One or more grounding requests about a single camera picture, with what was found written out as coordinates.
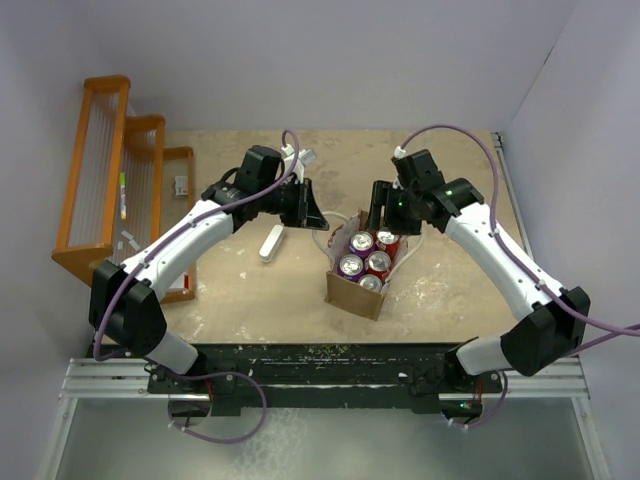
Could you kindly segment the red coca-cola can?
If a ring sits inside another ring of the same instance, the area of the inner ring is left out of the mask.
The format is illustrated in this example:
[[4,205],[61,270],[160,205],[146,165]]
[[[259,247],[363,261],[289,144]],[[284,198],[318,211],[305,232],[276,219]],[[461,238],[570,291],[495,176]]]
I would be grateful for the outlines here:
[[376,232],[376,246],[380,251],[386,252],[389,256],[396,255],[400,243],[400,236],[388,229],[380,229]]
[[375,275],[385,275],[390,271],[391,257],[385,251],[374,251],[366,259],[365,266],[368,272]]

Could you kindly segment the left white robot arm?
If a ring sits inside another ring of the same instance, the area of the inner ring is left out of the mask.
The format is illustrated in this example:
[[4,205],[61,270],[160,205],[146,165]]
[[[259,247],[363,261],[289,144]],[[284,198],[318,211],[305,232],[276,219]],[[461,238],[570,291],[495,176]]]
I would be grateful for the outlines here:
[[109,337],[132,355],[171,370],[171,381],[182,391],[201,388],[206,369],[199,353],[169,329],[160,303],[197,259],[261,213],[278,216],[285,227],[328,230],[304,174],[314,159],[311,149],[254,145],[240,167],[211,184],[158,240],[119,264],[103,261],[91,284],[94,345]]

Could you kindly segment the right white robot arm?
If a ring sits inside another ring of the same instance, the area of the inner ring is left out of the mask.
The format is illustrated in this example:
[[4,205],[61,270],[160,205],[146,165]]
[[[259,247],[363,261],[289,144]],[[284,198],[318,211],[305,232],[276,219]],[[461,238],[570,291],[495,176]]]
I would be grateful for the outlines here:
[[429,224],[457,243],[489,277],[516,323],[507,332],[469,340],[445,356],[445,380],[467,391],[480,375],[512,369],[532,376],[581,345],[585,326],[577,319],[590,308],[580,287],[565,288],[544,272],[501,226],[466,179],[446,181],[431,153],[396,150],[395,182],[378,180],[366,221],[369,230],[418,235]]

